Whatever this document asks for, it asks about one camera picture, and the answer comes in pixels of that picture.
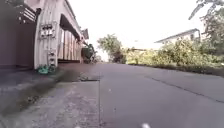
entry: house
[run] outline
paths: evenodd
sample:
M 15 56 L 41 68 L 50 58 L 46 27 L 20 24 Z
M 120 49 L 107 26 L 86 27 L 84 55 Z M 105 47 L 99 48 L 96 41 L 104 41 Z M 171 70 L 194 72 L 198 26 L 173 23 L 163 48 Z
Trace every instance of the house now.
M 0 69 L 82 61 L 82 31 L 68 0 L 0 1 Z
M 188 39 L 188 40 L 201 40 L 201 34 L 200 30 L 195 28 L 195 29 L 190 29 L 185 32 L 181 32 L 172 36 L 169 36 L 167 38 L 158 40 L 154 43 L 167 43 L 167 42 L 176 42 L 179 39 Z

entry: vegetation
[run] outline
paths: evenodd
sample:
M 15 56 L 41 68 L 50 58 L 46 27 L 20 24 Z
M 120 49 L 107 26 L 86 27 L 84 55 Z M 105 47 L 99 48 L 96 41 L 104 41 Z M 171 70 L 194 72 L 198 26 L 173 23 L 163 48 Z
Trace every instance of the vegetation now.
M 224 53 L 224 8 L 214 11 L 211 15 L 203 18 L 205 33 L 213 54 Z
M 191 13 L 189 17 L 189 20 L 191 20 L 195 16 L 195 14 L 207 4 L 211 4 L 211 6 L 207 11 L 206 16 L 212 15 L 216 7 L 224 5 L 224 1 L 223 0 L 197 0 L 197 4 L 198 4 L 197 7 L 193 10 L 193 12 Z
M 122 52 L 122 44 L 115 35 L 107 35 L 100 38 L 98 41 L 99 48 L 106 51 L 109 55 L 109 59 L 116 63 L 125 63 L 125 56 Z
M 39 74 L 47 75 L 56 72 L 55 66 L 41 65 L 37 69 Z
M 214 69 L 221 67 L 223 57 L 206 54 L 201 47 L 203 45 L 195 47 L 195 43 L 189 40 L 179 40 L 158 51 L 129 52 L 127 64 L 216 74 Z
M 90 63 L 91 61 L 94 61 L 95 54 L 96 51 L 92 44 L 86 44 L 86 46 L 82 48 L 81 56 L 84 59 L 84 63 Z
M 99 56 L 99 55 L 96 56 L 96 62 L 103 62 L 101 56 Z

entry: tree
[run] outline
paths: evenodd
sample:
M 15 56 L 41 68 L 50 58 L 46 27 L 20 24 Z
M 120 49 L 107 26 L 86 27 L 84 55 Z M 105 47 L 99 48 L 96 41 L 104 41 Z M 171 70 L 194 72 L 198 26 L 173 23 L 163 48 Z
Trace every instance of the tree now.
M 188 18 L 189 20 L 191 20 L 195 16 L 195 14 L 207 4 L 211 4 L 211 7 L 207 11 L 207 15 L 211 15 L 211 13 L 214 12 L 216 7 L 224 5 L 224 1 L 223 0 L 197 0 L 197 4 L 198 4 L 197 7 L 193 10 L 190 17 Z
M 107 35 L 106 37 L 100 38 L 97 42 L 99 43 L 99 48 L 106 51 L 109 56 L 120 51 L 122 46 L 115 35 Z
M 122 50 L 122 44 L 115 35 L 107 35 L 100 38 L 98 41 L 99 48 L 106 51 L 109 55 L 109 60 L 116 63 L 126 63 L 126 56 Z
M 216 48 L 216 52 L 223 52 L 224 47 L 224 8 L 212 12 L 203 18 L 205 33 L 209 43 Z
M 100 55 L 96 56 L 96 61 L 97 62 L 103 62 L 102 57 Z

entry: street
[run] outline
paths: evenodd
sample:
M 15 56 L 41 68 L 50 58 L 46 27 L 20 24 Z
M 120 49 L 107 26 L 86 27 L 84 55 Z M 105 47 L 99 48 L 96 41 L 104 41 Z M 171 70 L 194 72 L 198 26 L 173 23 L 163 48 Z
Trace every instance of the street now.
M 101 119 L 108 128 L 224 126 L 221 77 L 116 64 L 100 69 Z
M 121 64 L 96 64 L 87 74 L 99 75 L 100 81 L 62 81 L 36 104 L 10 117 L 14 122 L 11 125 L 16 128 L 141 128 L 144 123 L 151 128 L 224 126 L 221 77 Z

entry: sky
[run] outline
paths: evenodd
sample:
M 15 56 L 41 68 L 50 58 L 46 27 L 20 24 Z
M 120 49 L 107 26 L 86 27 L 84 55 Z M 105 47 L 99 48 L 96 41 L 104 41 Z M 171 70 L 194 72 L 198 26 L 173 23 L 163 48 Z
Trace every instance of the sky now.
M 97 40 L 115 34 L 123 47 L 157 48 L 153 42 L 168 36 L 198 28 L 202 9 L 188 20 L 196 0 L 69 0 L 82 29 L 88 28 L 88 43 L 97 47 Z M 101 57 L 107 55 L 99 50 Z

